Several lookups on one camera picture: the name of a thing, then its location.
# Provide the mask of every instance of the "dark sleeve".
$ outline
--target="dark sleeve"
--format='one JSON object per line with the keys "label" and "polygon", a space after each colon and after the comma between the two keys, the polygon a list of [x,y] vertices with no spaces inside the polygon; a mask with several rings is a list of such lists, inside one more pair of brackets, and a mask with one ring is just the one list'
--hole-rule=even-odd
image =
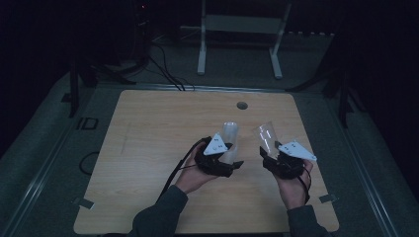
{"label": "dark sleeve", "polygon": [[158,203],[136,215],[127,237],[173,236],[187,201],[185,193],[171,186]]}
{"label": "dark sleeve", "polygon": [[317,223],[314,209],[311,205],[290,209],[289,216],[290,233],[293,237],[330,237],[327,230]]}

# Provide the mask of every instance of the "black cable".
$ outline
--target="black cable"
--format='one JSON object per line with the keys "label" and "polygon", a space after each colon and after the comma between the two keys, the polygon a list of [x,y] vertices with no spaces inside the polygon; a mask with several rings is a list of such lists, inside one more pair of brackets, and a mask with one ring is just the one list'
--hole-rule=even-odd
{"label": "black cable", "polygon": [[[147,71],[147,72],[151,72],[151,73],[154,73],[154,74],[160,75],[160,76],[162,76],[162,77],[165,77],[163,74],[158,73],[158,72],[156,72],[156,71],[152,71],[152,70],[150,70],[150,69],[147,69],[146,67],[144,68],[144,70],[145,70],[145,71]],[[176,77],[176,78],[177,78],[177,79],[179,79],[179,80],[182,80],[182,81],[184,81],[186,84],[190,85],[190,86],[192,87],[192,90],[193,90],[193,91],[195,91],[195,86],[194,86],[193,84],[189,83],[189,82],[188,82],[185,78],[182,78],[182,77]]]}
{"label": "black cable", "polygon": [[139,24],[139,21],[137,20],[137,16],[136,16],[136,5],[135,5],[136,1],[131,0],[131,4],[132,4],[132,13],[133,13],[133,46],[132,46],[132,50],[131,53],[129,55],[129,58],[133,58],[133,55],[135,54],[135,48],[136,48],[136,34],[137,34],[137,26]]}
{"label": "black cable", "polygon": [[169,178],[166,181],[166,184],[164,185],[163,190],[161,191],[160,196],[158,197],[157,201],[158,202],[160,200],[160,198],[164,195],[164,193],[166,193],[166,191],[169,189],[170,184],[172,184],[173,179],[175,178],[176,174],[178,173],[179,170],[181,170],[182,165],[185,163],[186,159],[188,159],[188,156],[191,154],[191,152],[201,143],[203,142],[203,139],[200,139],[199,141],[197,141],[192,147],[191,149],[189,149],[188,153],[186,153],[185,157],[179,161],[178,165],[176,166],[176,168],[172,171],[172,174],[170,174]]}
{"label": "black cable", "polygon": [[307,172],[308,179],[310,181],[310,183],[308,184],[308,186],[305,184],[305,182],[302,180],[302,178],[300,176],[297,176],[297,178],[301,182],[302,187],[304,188],[304,191],[305,191],[305,203],[307,203],[310,200],[310,194],[308,193],[308,191],[311,188],[311,176],[310,176],[310,173],[307,171],[307,169],[305,169],[305,167],[303,169]]}
{"label": "black cable", "polygon": [[110,78],[120,82],[121,84],[125,84],[125,85],[135,85],[136,82],[133,81],[129,81],[126,80],[125,77],[123,77],[120,73],[117,73],[111,69],[109,69],[107,66],[100,64],[98,62],[96,62],[93,59],[84,57],[83,58],[88,64],[92,65],[96,71],[102,72],[106,75],[108,75]]}
{"label": "black cable", "polygon": [[[158,47],[158,48],[161,50],[161,52],[163,53],[163,64],[164,64],[164,69],[165,69],[165,70],[166,70],[166,72],[167,72],[167,75],[168,75],[170,78],[176,79],[176,77],[174,77],[172,74],[170,74],[169,70],[167,69],[166,53],[164,52],[164,49],[163,49],[160,45],[158,45],[158,44],[156,44],[156,43],[153,43],[152,45],[153,45],[153,46]],[[183,86],[183,84],[182,84],[179,80],[177,80],[177,81],[181,84],[182,89],[185,91],[185,87]]]}
{"label": "black cable", "polygon": [[160,45],[158,45],[158,44],[157,44],[157,43],[155,43],[155,42],[154,42],[152,45],[153,45],[153,46],[155,46],[155,47],[158,47],[158,48],[161,50],[162,54],[163,54],[163,64],[164,64],[164,69],[163,69],[163,68],[161,68],[161,67],[160,67],[160,68],[161,68],[161,69],[163,69],[163,70],[165,70],[165,72],[166,72],[167,76],[168,76],[168,77],[170,77],[171,79],[175,80],[176,82],[178,82],[178,83],[182,86],[182,90],[183,90],[183,91],[186,91],[186,90],[185,90],[185,87],[184,87],[183,83],[181,83],[181,82],[179,81],[179,79],[180,79],[180,80],[182,80],[182,81],[184,81],[186,84],[188,84],[188,85],[192,86],[193,90],[195,91],[195,86],[194,86],[193,84],[191,84],[190,82],[188,82],[188,80],[186,80],[185,78],[182,78],[182,77],[176,77],[176,76],[173,76],[172,74],[170,74],[169,69],[167,68],[166,53],[165,53],[165,51],[164,51],[163,47],[161,47]]}
{"label": "black cable", "polygon": [[135,73],[136,74],[136,73],[141,72],[142,70],[144,70],[144,67],[147,64],[148,64],[147,62],[145,62],[142,65],[139,64],[139,63],[136,63],[134,66],[131,66],[131,67],[128,67],[128,68],[124,68],[124,69],[121,69],[121,70],[114,70],[114,72],[115,73],[122,74],[122,75],[127,75],[129,73]]}
{"label": "black cable", "polygon": [[151,60],[152,63],[154,63],[154,65],[157,66],[158,69],[160,69],[161,73],[163,73],[163,76],[169,81],[171,82],[176,88],[178,88],[179,91],[182,91],[181,88],[179,88],[179,86],[176,84],[176,81],[173,80],[172,78],[170,78],[168,75],[166,75],[164,69],[156,62],[154,61],[154,59],[151,56],[148,56]]}
{"label": "black cable", "polygon": [[99,151],[94,151],[94,152],[90,152],[89,154],[87,154],[87,155],[85,155],[82,159],[81,159],[81,161],[80,161],[80,163],[79,163],[79,169],[80,169],[80,171],[83,173],[83,174],[85,174],[85,175],[88,175],[88,176],[92,176],[92,173],[90,173],[90,172],[87,172],[84,168],[83,168],[83,163],[84,163],[84,161],[89,157],[89,156],[91,156],[91,155],[98,155],[99,154]]}
{"label": "black cable", "polygon": [[182,168],[179,168],[179,170],[183,170],[183,169],[186,169],[186,168],[191,168],[191,167],[194,167],[194,166],[197,166],[197,165],[192,165],[192,166],[184,166],[184,167],[182,167]]}
{"label": "black cable", "polygon": [[126,78],[130,78],[130,77],[138,75],[143,70],[145,70],[145,67],[146,67],[146,65],[141,66],[136,72],[133,72],[132,74],[128,75]]}

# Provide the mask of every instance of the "finger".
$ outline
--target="finger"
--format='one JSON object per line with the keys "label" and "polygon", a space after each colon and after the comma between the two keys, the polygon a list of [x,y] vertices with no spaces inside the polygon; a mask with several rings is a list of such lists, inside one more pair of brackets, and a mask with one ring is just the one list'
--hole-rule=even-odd
{"label": "finger", "polygon": [[304,168],[310,173],[313,169],[313,164],[309,160],[303,160],[302,162],[304,162]]}
{"label": "finger", "polygon": [[276,174],[274,174],[274,172],[271,172],[271,174],[274,176],[274,178],[275,178],[275,180],[277,182],[281,182],[282,181],[280,177],[278,177]]}
{"label": "finger", "polygon": [[191,155],[188,157],[188,160],[186,161],[186,165],[194,165],[195,164],[195,156],[197,155],[198,151],[201,149],[201,147],[205,145],[204,142],[199,143],[195,149],[191,152]]}

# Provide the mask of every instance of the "dark background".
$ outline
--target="dark background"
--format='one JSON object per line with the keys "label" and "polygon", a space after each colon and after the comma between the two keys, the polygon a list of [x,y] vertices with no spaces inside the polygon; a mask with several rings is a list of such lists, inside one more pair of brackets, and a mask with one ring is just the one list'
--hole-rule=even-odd
{"label": "dark background", "polygon": [[[269,6],[277,1],[255,2],[214,0],[208,2],[208,9],[232,15],[276,14],[277,9]],[[160,29],[174,40],[179,26],[200,25],[200,1],[137,3],[146,6],[140,17],[150,21],[149,30]],[[133,26],[132,5],[132,1],[111,0],[1,2],[0,155],[50,87],[68,72],[74,48],[100,63],[118,64],[129,56],[121,43],[125,32],[119,30]],[[295,1],[287,25],[287,32],[307,36],[335,34],[318,74],[336,67],[349,72],[351,87],[359,93],[417,198],[418,12],[413,0]]]}

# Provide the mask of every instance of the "wooden tabletop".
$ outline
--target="wooden tabletop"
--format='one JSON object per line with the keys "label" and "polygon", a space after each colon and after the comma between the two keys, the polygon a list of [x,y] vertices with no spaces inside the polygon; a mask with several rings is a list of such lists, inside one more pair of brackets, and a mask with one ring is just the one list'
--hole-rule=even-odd
{"label": "wooden tabletop", "polygon": [[[240,110],[237,103],[248,108]],[[170,173],[199,139],[239,126],[236,161],[230,178],[218,178],[189,194],[177,233],[288,232],[286,208],[277,183],[262,167],[252,129],[271,121],[280,142],[296,139],[311,150],[293,97],[235,92],[123,91],[105,137],[74,230],[79,234],[128,233],[141,210],[155,204]],[[311,172],[311,199],[320,225],[339,228],[317,164]]]}

